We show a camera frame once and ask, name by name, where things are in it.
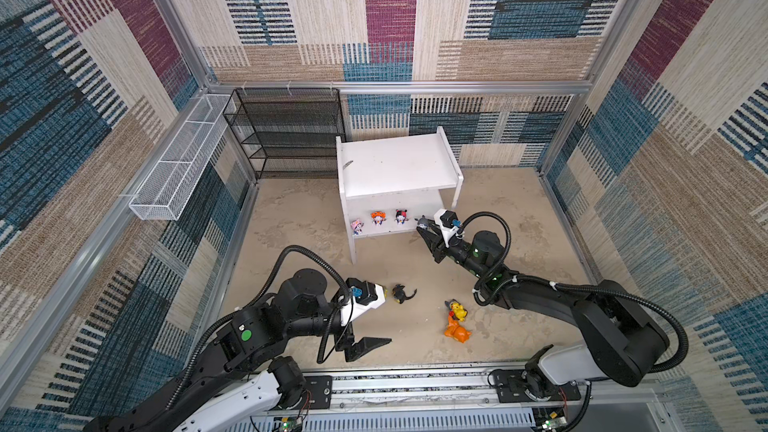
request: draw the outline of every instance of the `black mesh shelf tier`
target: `black mesh shelf tier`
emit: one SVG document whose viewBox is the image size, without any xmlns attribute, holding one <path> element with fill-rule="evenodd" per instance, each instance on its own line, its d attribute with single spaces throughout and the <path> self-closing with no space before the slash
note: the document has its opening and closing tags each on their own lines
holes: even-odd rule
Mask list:
<svg viewBox="0 0 768 432">
<path fill-rule="evenodd" d="M 336 89 L 237 89 L 226 122 L 256 176 L 337 177 L 336 137 L 346 141 Z"/>
</svg>

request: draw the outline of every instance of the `orange toy figurine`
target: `orange toy figurine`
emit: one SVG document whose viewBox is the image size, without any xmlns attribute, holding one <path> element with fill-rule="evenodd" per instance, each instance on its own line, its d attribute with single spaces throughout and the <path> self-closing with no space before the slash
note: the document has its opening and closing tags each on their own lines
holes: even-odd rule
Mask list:
<svg viewBox="0 0 768 432">
<path fill-rule="evenodd" d="M 453 337 L 463 344 L 469 340 L 470 335 L 472 335 L 472 332 L 462 327 L 453 317 L 450 315 L 448 316 L 448 328 L 446 329 L 446 337 Z"/>
</svg>

